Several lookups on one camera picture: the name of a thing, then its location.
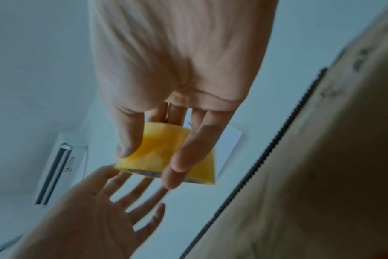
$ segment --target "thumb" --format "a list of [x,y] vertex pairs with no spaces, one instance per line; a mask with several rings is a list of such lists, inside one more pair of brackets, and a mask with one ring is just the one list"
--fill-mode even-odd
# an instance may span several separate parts
[[143,140],[144,113],[133,112],[126,108],[113,106],[111,113],[119,133],[118,158],[133,154]]

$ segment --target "yellow sticky note pad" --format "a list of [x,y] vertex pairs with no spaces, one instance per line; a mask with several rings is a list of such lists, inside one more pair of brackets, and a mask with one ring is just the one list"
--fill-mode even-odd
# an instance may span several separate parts
[[[148,122],[144,126],[143,141],[139,149],[127,158],[119,159],[116,169],[150,177],[161,176],[171,157],[181,149],[190,134],[187,128],[166,123]],[[194,167],[185,182],[215,184],[214,152]]]

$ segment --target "hand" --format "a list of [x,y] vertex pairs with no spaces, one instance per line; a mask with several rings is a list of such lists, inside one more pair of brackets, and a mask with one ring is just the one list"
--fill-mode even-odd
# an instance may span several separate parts
[[165,205],[143,228],[133,225],[145,217],[164,197],[160,188],[144,203],[126,213],[148,188],[152,178],[142,180],[117,202],[112,196],[130,177],[112,166],[104,166],[69,191],[47,217],[24,237],[11,259],[130,258],[160,224]]
[[101,95],[120,136],[118,156],[139,147],[144,112],[192,131],[163,172],[177,187],[213,149],[246,98],[278,0],[90,0]]

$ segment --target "black zipper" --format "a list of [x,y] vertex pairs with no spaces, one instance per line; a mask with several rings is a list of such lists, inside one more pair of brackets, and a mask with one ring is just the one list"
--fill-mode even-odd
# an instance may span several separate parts
[[203,235],[207,232],[207,230],[211,227],[211,225],[217,220],[217,218],[221,215],[221,213],[224,211],[224,209],[231,203],[231,201],[237,196],[237,194],[241,191],[241,189],[246,185],[246,183],[254,176],[255,172],[259,169],[261,165],[265,162],[269,154],[272,152],[272,150],[275,148],[275,146],[279,143],[285,132],[288,130],[289,126],[292,124],[298,113],[302,110],[305,103],[308,101],[308,99],[311,97],[312,93],[315,91],[316,87],[320,83],[320,81],[323,79],[327,72],[327,68],[324,68],[320,71],[318,77],[313,81],[309,89],[306,91],[302,99],[299,101],[298,105],[295,107],[295,109],[292,111],[291,115],[288,117],[284,125],[281,127],[279,132],[276,134],[276,136],[273,138],[271,143],[268,145],[268,147],[265,149],[265,151],[262,153],[262,155],[258,158],[257,162],[253,165],[253,167],[248,171],[248,173],[244,176],[244,178],[241,180],[241,182],[235,187],[235,189],[231,192],[231,194],[228,196],[228,198],[224,201],[224,203],[220,206],[220,208],[217,210],[217,212],[214,214],[212,219],[205,224],[203,229],[197,234],[197,236],[194,238],[194,240],[191,242],[191,244],[187,247],[187,249],[182,253],[180,256],[180,259],[184,259],[188,253],[194,248],[194,246],[197,244],[197,242],[203,237]]

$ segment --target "air conditioner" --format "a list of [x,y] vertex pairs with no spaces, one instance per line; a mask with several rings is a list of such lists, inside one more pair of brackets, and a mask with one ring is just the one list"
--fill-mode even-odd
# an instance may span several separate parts
[[36,188],[36,206],[53,204],[71,187],[86,152],[87,145],[82,134],[59,133]]

